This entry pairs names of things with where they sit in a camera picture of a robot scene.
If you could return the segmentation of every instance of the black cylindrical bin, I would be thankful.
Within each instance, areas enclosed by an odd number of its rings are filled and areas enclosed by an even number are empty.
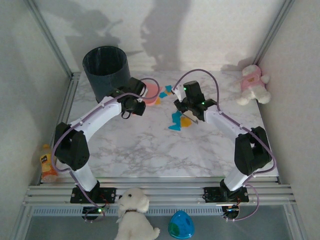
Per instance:
[[[82,65],[98,103],[130,79],[127,55],[115,46],[91,50],[84,56]]]

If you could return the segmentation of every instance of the pink stuffed animal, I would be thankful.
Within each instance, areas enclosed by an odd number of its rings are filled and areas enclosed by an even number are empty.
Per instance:
[[[270,76],[261,76],[257,65],[249,65],[242,70],[241,97],[236,101],[239,105],[247,105],[251,99],[257,99],[261,104],[270,102],[271,94],[265,88]]]

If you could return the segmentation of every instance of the juice bottle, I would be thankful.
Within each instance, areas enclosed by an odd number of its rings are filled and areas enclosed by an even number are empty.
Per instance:
[[[58,174],[52,166],[51,148],[48,144],[43,145],[40,152],[40,163],[42,166],[42,182],[52,183],[57,180]]]

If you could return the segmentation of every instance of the blue egg toy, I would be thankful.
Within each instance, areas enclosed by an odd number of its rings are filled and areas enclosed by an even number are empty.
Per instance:
[[[171,218],[168,231],[175,239],[189,239],[195,234],[195,226],[185,211],[177,211]]]

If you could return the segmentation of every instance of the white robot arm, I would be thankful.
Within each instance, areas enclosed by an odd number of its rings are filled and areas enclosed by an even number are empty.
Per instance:
[[[99,188],[99,182],[88,165],[90,154],[87,143],[93,134],[119,114],[122,114],[122,118],[124,118],[125,113],[128,116],[131,114],[142,116],[145,111],[146,104],[139,97],[143,97],[146,94],[146,85],[132,77],[128,86],[130,87],[125,86],[114,89],[110,96],[105,96],[97,106],[79,119],[70,124],[61,122],[56,127],[55,145],[66,131],[71,131],[58,144],[55,156],[70,167],[71,176],[76,178],[78,184],[86,192]],[[136,96],[122,96],[125,93],[133,93]]]
[[[96,111],[98,108],[103,106],[102,109],[99,109],[99,111],[97,111],[97,113],[92,115],[92,117],[90,117],[87,121],[85,121],[83,124],[79,125],[74,129],[78,132],[82,131],[86,141],[89,142],[92,135],[96,131],[98,131],[110,119],[112,119],[115,116],[118,116],[122,112],[122,106],[120,102],[114,101],[108,105],[105,105],[106,102],[110,101],[111,99],[113,99],[113,97],[111,96],[104,97],[103,100],[91,111],[89,111],[79,119],[71,122],[70,127],[80,123],[82,119],[84,119],[86,116],[90,115],[91,113]],[[97,179],[92,174],[92,171],[88,163],[86,163],[83,167],[77,170],[71,169],[71,171],[73,175],[76,177],[76,179],[78,180],[79,184],[83,187],[83,189],[86,192],[90,192],[97,184]]]
[[[214,100],[205,100],[197,81],[190,81],[184,85],[178,84],[172,92],[178,98],[174,104],[180,112],[191,112],[191,115],[186,116],[193,121],[197,118],[208,124],[214,124],[235,144],[236,167],[220,183],[221,191],[224,191],[225,196],[222,202],[227,202],[232,198],[233,193],[244,186],[246,180],[255,171],[271,161],[271,157],[246,130],[227,119]],[[251,131],[269,147],[266,132],[262,127],[252,128]]]

